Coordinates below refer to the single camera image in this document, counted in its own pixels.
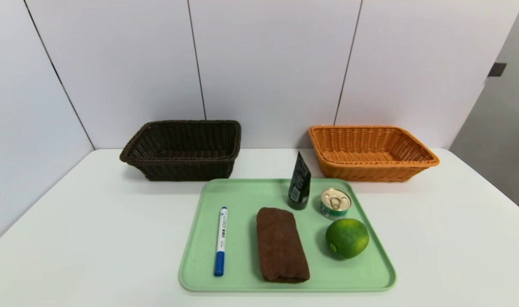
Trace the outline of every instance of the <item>white wall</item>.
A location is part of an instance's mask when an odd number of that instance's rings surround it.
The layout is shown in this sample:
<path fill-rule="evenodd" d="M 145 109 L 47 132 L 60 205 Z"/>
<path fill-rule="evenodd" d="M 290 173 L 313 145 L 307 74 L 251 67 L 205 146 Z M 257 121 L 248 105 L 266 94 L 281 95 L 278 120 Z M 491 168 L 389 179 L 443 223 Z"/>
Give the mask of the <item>white wall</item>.
<path fill-rule="evenodd" d="M 21 0 L 0 0 L 0 235 L 92 147 Z"/>
<path fill-rule="evenodd" d="M 489 78 L 451 151 L 514 202 L 519 202 L 519 15 L 499 62 L 500 78 Z"/>
<path fill-rule="evenodd" d="M 519 0 L 363 0 L 338 125 L 396 125 L 449 148 Z"/>
<path fill-rule="evenodd" d="M 186 0 L 29 0 L 95 148 L 146 122 L 205 119 Z"/>
<path fill-rule="evenodd" d="M 332 125 L 360 0 L 190 0 L 209 120 L 238 120 L 242 148 L 311 146 Z"/>

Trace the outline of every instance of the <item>can lid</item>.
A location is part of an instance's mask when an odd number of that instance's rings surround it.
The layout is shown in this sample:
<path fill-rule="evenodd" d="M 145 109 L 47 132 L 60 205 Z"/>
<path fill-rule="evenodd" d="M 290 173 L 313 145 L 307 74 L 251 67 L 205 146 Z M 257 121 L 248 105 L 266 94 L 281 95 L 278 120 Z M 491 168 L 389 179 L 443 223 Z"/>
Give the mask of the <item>can lid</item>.
<path fill-rule="evenodd" d="M 345 192 L 329 188 L 320 195 L 322 204 L 335 211 L 346 211 L 351 207 L 351 198 Z"/>

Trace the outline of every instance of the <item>wicker basket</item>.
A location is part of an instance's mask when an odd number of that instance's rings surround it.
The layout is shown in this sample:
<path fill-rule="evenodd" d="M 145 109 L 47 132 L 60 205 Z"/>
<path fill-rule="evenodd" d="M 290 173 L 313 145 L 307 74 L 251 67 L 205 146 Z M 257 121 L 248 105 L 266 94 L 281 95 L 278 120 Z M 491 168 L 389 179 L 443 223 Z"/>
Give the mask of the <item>wicker basket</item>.
<path fill-rule="evenodd" d="M 119 159 L 152 181 L 228 178 L 240 150 L 236 121 L 157 121 L 145 124 Z"/>
<path fill-rule="evenodd" d="M 419 140 L 393 126 L 314 126 L 309 135 L 326 177 L 401 182 L 439 164 Z"/>

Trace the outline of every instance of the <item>citrus fruit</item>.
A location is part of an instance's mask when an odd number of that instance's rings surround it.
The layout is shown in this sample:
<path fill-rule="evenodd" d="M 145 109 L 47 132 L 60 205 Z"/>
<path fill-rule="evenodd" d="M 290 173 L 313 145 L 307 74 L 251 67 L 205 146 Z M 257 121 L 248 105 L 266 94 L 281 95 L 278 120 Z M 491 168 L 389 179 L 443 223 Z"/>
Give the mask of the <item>citrus fruit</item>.
<path fill-rule="evenodd" d="M 328 249 L 338 258 L 350 259 L 361 253 L 369 243 L 365 225 L 353 218 L 333 222 L 326 230 Z"/>

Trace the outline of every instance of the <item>table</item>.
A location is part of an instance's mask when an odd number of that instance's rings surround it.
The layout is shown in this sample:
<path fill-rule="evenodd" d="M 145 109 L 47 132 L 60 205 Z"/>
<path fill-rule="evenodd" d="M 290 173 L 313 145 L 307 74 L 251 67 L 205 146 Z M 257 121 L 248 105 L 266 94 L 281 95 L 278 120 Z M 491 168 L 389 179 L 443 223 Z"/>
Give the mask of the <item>table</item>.
<path fill-rule="evenodd" d="M 290 177 L 297 151 L 242 149 L 231 177 Z M 0 307 L 519 306 L 519 208 L 433 151 L 440 165 L 408 182 L 351 183 L 396 268 L 389 291 L 188 292 L 178 268 L 205 183 L 149 182 L 97 150 L 0 239 Z"/>

